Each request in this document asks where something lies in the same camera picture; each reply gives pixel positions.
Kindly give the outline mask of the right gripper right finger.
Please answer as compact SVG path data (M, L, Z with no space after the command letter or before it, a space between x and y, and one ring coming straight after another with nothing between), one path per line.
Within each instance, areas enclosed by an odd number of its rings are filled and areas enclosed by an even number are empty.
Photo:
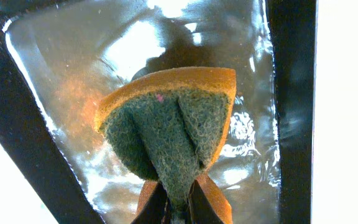
M188 206L191 224L223 224L197 180L191 186Z

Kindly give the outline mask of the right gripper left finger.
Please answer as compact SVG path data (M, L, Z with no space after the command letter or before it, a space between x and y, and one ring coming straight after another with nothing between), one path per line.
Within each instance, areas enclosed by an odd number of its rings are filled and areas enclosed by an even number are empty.
M131 224L165 223L167 205L168 198L163 185L160 182L145 182Z

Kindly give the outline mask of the green yellow sponge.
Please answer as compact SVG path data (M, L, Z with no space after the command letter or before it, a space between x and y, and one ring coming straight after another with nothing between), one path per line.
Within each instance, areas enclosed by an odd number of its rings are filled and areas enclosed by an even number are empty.
M148 74L101 100L95 130L132 173L163 185L165 223L190 223L195 180L223 223L232 222L208 170L226 142L235 94L234 69L182 67Z

